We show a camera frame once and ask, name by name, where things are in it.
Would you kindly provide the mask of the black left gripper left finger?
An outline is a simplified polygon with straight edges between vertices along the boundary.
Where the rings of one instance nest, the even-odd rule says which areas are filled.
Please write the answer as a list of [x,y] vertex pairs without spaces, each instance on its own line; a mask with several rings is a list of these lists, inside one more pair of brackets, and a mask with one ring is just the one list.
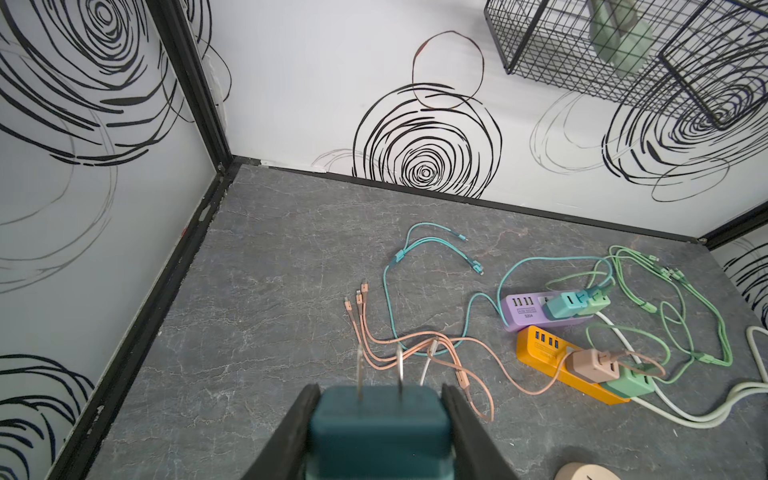
[[297,480],[306,477],[310,420],[321,397],[318,384],[306,385],[242,480]]

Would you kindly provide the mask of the light green charger adapter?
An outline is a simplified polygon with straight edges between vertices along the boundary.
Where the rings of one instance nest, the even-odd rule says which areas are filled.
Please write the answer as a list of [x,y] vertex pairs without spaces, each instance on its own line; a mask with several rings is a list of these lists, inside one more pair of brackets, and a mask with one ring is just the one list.
[[611,304],[609,297],[597,288],[583,290],[577,294],[577,297],[584,304],[579,316],[592,316]]
[[601,384],[601,386],[625,399],[631,399],[653,393],[656,390],[651,377],[643,373],[636,373],[624,366],[620,366],[619,377]]

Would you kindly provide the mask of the orange power strip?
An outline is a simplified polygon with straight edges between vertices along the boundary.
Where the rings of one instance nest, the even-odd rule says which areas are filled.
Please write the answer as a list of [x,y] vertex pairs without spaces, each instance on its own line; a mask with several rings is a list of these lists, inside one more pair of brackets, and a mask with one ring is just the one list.
[[539,327],[529,326],[517,333],[517,359],[534,370],[543,373],[606,405],[620,405],[628,399],[610,392],[598,383],[589,383],[571,373],[564,358],[581,348]]

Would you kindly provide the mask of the round pink power socket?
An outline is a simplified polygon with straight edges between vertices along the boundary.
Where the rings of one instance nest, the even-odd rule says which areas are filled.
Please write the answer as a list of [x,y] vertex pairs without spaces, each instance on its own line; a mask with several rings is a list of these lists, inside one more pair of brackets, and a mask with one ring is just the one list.
[[620,478],[608,468],[598,464],[570,462],[557,471],[554,480],[620,480]]

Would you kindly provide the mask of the purple power strip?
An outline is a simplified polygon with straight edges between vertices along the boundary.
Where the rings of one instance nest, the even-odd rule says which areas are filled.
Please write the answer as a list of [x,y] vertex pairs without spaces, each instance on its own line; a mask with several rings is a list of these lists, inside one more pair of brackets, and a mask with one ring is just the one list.
[[588,315],[550,320],[546,316],[543,306],[559,294],[560,291],[507,295],[501,300],[503,319],[506,321],[504,329],[511,333],[518,332],[529,326],[553,329],[580,325],[594,318],[593,315]]

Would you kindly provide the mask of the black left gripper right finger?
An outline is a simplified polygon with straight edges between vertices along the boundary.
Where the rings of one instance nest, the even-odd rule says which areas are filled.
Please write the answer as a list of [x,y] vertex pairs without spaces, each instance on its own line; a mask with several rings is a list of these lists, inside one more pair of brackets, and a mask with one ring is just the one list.
[[459,389],[443,384],[440,396],[451,425],[451,443],[455,455],[454,478],[517,480],[517,474],[495,446]]

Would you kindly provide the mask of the pink charger adapter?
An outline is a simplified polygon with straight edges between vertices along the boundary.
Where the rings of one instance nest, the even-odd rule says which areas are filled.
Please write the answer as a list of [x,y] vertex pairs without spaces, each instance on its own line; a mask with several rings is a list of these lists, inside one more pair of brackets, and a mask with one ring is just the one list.
[[579,350],[566,360],[566,369],[590,384],[600,384],[620,378],[620,366],[610,352],[596,349]]

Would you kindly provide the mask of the teal charger adapter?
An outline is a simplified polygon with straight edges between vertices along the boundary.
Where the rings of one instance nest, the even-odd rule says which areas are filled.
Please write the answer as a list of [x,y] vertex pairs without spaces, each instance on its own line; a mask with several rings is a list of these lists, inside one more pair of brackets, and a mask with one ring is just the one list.
[[549,320],[555,321],[578,317],[587,307],[587,293],[584,290],[568,291],[549,298],[543,305],[543,311]]
[[453,479],[451,424],[437,393],[403,384],[334,386],[309,421],[307,479]]

